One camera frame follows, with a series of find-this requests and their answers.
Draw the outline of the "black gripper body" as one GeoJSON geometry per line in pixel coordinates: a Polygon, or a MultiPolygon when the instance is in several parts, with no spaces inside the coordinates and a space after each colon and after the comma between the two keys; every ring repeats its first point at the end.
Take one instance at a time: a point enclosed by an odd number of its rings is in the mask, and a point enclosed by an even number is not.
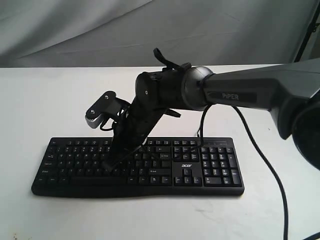
{"type": "Polygon", "coordinates": [[[166,110],[157,106],[148,109],[135,97],[125,117],[116,125],[109,153],[128,155],[138,149],[166,110]]]}

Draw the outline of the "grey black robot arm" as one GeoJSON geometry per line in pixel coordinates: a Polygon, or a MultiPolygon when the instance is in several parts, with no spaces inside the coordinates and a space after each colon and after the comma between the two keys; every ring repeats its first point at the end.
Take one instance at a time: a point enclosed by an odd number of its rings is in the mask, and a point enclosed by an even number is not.
{"type": "Polygon", "coordinates": [[[135,97],[117,121],[108,158],[112,170],[137,150],[168,109],[203,111],[210,105],[266,110],[282,139],[320,166],[320,61],[311,59],[225,73],[204,66],[183,72],[142,72],[135,97]]]}

